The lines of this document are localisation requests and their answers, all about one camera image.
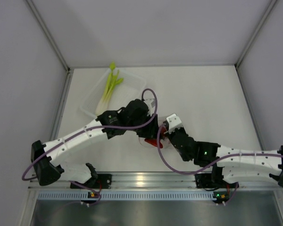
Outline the red fake lobster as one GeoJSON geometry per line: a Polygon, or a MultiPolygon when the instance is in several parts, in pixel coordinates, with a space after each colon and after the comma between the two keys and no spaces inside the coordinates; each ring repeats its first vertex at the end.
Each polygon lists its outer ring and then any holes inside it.
{"type": "MultiPolygon", "coordinates": [[[[161,149],[167,148],[167,146],[170,144],[168,138],[165,136],[165,132],[166,132],[166,128],[163,127],[161,129],[160,136],[159,136],[159,147],[161,149]]],[[[141,138],[140,144],[147,148],[157,147],[157,139],[156,138],[141,138]]]]}

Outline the clear zip top bag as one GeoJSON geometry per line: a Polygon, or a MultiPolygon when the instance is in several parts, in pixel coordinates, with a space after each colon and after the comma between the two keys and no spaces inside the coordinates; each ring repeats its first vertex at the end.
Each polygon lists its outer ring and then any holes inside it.
{"type": "MultiPolygon", "coordinates": [[[[158,117],[158,126],[166,123],[166,116],[159,116],[158,117]]],[[[168,137],[165,135],[166,127],[164,127],[160,132],[160,139],[159,139],[159,147],[160,149],[168,149],[171,147],[171,142],[169,141],[168,137]]],[[[157,148],[157,139],[156,138],[142,138],[139,139],[140,145],[146,148],[157,148]]]]}

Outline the fake green leek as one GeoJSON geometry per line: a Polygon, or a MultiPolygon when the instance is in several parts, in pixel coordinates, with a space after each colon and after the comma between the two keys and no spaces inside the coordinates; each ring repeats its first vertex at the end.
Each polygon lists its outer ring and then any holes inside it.
{"type": "Polygon", "coordinates": [[[116,74],[114,74],[114,71],[116,69],[115,62],[111,62],[111,64],[109,65],[109,69],[110,69],[110,72],[108,74],[104,92],[95,110],[96,116],[101,115],[104,111],[108,109],[114,89],[116,88],[117,85],[121,84],[124,80],[123,78],[119,78],[119,73],[120,73],[119,70],[117,71],[116,74]]]}

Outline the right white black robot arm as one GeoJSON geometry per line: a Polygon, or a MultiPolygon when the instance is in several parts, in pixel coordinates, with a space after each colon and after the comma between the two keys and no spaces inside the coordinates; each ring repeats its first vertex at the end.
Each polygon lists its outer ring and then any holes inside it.
{"type": "Polygon", "coordinates": [[[272,151],[250,151],[229,148],[218,143],[195,141],[184,129],[166,133],[183,161],[212,168],[211,180],[237,182],[270,182],[283,187],[283,146],[272,151]]]}

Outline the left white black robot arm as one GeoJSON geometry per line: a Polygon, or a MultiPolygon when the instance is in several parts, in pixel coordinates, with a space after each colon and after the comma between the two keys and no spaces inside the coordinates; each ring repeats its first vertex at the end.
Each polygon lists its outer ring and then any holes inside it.
{"type": "Polygon", "coordinates": [[[157,101],[136,99],[119,110],[105,111],[85,127],[62,138],[32,144],[31,162],[40,186],[51,185],[58,180],[74,181],[92,188],[99,181],[96,169],[90,163],[67,162],[67,158],[90,148],[98,142],[133,131],[141,138],[154,138],[158,131],[157,101]]]}

